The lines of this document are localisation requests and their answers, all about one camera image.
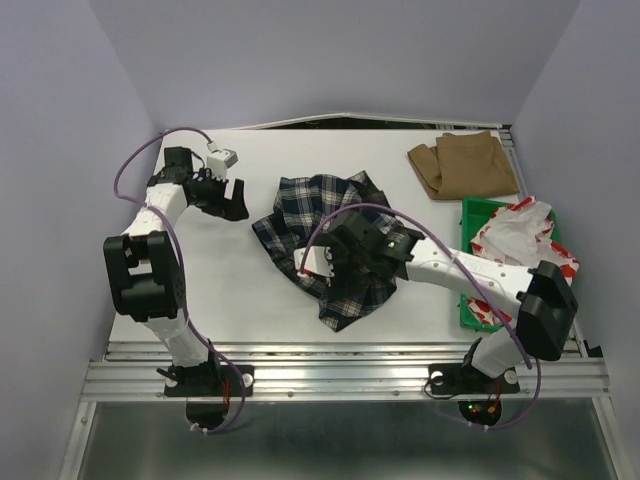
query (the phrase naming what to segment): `plaid shirt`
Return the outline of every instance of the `plaid shirt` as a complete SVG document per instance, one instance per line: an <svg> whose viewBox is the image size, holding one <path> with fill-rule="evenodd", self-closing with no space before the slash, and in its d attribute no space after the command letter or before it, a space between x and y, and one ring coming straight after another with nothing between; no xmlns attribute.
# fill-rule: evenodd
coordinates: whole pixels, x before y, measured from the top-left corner
<svg viewBox="0 0 640 480"><path fill-rule="evenodd" d="M329 300L324 279L298 276L293 251L307 245L309 237L326 215L361 202L389 206L384 193L376 188L365 171L346 180L331 175L281 178L273 214L252 225L278 270L320 301L318 317L336 332L380 307L396 291L395 280L370 274L353 295ZM364 210L362 214L384 233L398 222L392 216L373 210Z"/></svg>

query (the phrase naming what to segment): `green basket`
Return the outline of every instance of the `green basket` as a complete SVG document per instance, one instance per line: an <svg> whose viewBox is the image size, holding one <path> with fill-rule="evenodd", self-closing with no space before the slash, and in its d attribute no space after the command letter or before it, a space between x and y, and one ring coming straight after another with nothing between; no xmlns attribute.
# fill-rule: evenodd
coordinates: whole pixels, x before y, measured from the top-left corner
<svg viewBox="0 0 640 480"><path fill-rule="evenodd" d="M462 251L473 254L471 249L471 239L485 226L491 218L493 212L498 207L504 207L508 203L495 202L484 198L467 197L462 201ZM558 232L558 222L556 215L551 211L551 218L555 228L551 233L551 239L560 243ZM485 332L495 332L502 328L502 325L485 325L479 322L467 307L467 296L460 295L460 326L473 328L474 330L484 330Z"/></svg>

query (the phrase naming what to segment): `folded brown cloth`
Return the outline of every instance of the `folded brown cloth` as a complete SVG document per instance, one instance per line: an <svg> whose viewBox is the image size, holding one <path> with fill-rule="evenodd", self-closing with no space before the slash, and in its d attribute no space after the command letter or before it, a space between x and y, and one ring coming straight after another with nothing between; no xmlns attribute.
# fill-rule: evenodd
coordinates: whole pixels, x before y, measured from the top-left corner
<svg viewBox="0 0 640 480"><path fill-rule="evenodd" d="M488 131L475 135L445 133L436 146L409 152L427 194L436 200L498 197L518 193L518 183L500 140Z"/></svg>

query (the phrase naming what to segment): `tabletop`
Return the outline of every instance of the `tabletop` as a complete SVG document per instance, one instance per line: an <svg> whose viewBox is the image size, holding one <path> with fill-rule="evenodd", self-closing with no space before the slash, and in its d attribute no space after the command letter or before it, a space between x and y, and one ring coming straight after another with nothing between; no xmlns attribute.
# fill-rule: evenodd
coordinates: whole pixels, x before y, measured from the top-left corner
<svg viewBox="0 0 640 480"><path fill-rule="evenodd" d="M272 213L280 177L366 170L391 206L428 226L446 244L460 248L462 202L431 200L413 171L407 151L435 145L444 130L212 130L219 148L235 150L229 171L245 181L251 217L226 222L189 208L176 225L184 251L192 321L215 342L387 343L471 342L478 333L459 325L459 295L441 287L398 280L396 293L373 314L339 333L318 320L318 302L281 274L251 229ZM455 130L456 135L477 133ZM207 153L197 134L166 137L162 149L189 147ZM162 150L156 171L162 167ZM515 195L498 200L517 202ZM110 341L157 341L129 317L116 315Z"/></svg>

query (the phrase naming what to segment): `red and white cloth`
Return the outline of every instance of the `red and white cloth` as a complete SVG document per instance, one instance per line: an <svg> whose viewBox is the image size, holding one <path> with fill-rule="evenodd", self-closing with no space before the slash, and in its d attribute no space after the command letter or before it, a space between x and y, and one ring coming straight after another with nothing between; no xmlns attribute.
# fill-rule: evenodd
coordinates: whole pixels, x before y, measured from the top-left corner
<svg viewBox="0 0 640 480"><path fill-rule="evenodd" d="M580 262L551 240L554 224L550 213L551 206L538 202L535 197L498 208L471 240L473 254L506 265L528 267L536 267L541 260L546 260L558 265L571 285ZM467 298L467 307L479 322L500 325L485 302ZM507 314L505 317L509 322L512 320Z"/></svg>

